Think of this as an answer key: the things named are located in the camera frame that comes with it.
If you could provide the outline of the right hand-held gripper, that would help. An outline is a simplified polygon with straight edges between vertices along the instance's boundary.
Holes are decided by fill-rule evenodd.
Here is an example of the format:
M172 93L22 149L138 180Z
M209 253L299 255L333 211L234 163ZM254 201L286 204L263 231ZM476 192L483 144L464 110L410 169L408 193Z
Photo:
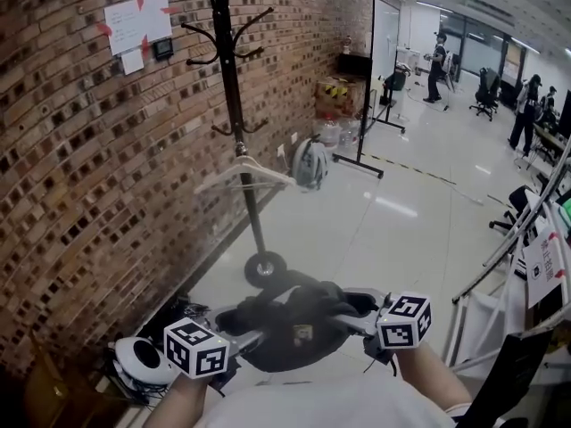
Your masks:
M395 351L415 349L427 337L432 325L427 295L364 288L346 289L343 294L357 313L332 319L359 336L364 353L375 361L387 364Z

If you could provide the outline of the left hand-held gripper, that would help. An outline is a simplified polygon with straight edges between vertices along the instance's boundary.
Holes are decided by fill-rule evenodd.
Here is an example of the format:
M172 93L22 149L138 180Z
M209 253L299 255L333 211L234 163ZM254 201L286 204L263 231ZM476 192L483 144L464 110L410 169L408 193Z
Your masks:
M226 373L231 358L251 352L264 341L264 332L258 330L234 336L221 328L218 320L236 308L226 306L167 325L163 330L165 358L188 378Z

